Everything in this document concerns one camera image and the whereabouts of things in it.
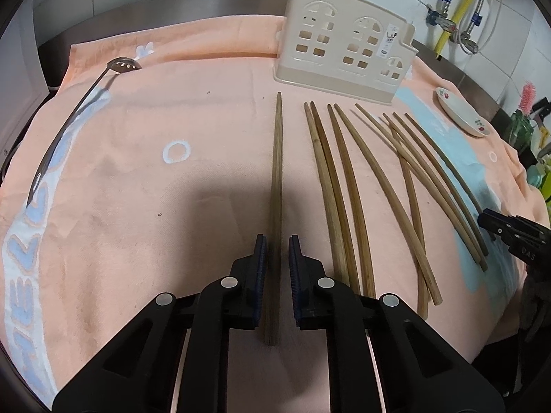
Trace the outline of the green glass bottle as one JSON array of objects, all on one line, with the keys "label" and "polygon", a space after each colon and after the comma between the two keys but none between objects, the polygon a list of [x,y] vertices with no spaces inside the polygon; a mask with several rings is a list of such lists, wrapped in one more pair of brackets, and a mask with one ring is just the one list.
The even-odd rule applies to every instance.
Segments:
[{"label": "green glass bottle", "polygon": [[530,147],[531,137],[537,124],[520,109],[511,115],[511,124],[505,131],[505,141],[517,152],[522,152]]}]

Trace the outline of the white floral ceramic dish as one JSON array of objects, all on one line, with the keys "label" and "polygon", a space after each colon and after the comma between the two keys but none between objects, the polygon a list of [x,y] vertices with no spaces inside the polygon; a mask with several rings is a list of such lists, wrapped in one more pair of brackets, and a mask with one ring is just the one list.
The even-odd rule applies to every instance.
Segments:
[{"label": "white floral ceramic dish", "polygon": [[490,135],[484,118],[472,105],[446,88],[436,88],[435,94],[443,110],[460,129],[476,138]]}]

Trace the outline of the pink bottle brush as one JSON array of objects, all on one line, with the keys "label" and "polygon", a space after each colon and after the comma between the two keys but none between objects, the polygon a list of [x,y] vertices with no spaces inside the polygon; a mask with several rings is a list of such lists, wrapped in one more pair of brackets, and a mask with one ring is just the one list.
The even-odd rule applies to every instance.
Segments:
[{"label": "pink bottle brush", "polygon": [[518,109],[525,116],[531,113],[531,108],[536,98],[536,88],[531,82],[527,82],[522,88]]}]

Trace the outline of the peach printed towel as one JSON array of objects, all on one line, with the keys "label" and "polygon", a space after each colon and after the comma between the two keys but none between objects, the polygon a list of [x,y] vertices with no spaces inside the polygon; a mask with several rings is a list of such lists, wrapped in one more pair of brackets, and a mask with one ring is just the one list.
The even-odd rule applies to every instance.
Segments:
[{"label": "peach printed towel", "polygon": [[389,106],[274,79],[269,16],[215,18],[72,47],[1,186],[1,338],[46,405],[154,296],[224,277],[269,229],[274,116],[283,110],[284,237],[332,266],[303,104],[340,105],[400,200],[397,157],[373,132],[408,113],[481,206],[548,223],[517,153],[468,137],[434,101],[444,81],[414,60]]}]

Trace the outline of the metal water valve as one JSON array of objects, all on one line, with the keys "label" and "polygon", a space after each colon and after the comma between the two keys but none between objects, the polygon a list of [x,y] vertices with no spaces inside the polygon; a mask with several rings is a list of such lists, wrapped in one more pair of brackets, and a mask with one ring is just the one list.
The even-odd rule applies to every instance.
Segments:
[{"label": "metal water valve", "polygon": [[427,5],[428,13],[426,17],[426,24],[429,26],[439,26],[445,33],[455,34],[457,31],[457,24],[455,21],[447,18],[446,13],[442,14],[435,10],[431,5]]}]

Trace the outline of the beige plastic utensil holder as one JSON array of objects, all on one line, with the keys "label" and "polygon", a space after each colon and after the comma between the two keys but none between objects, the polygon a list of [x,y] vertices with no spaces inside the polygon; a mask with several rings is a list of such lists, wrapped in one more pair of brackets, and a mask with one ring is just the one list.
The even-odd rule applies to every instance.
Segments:
[{"label": "beige plastic utensil holder", "polygon": [[415,26],[366,0],[289,0],[274,78],[390,105],[417,49]]}]

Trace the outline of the white microwave oven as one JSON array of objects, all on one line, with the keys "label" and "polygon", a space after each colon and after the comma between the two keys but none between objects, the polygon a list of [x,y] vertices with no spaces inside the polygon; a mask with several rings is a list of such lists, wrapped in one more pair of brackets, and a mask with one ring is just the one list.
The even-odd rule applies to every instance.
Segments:
[{"label": "white microwave oven", "polygon": [[34,34],[33,0],[23,0],[1,36],[0,146],[4,165],[22,130],[49,95]]}]

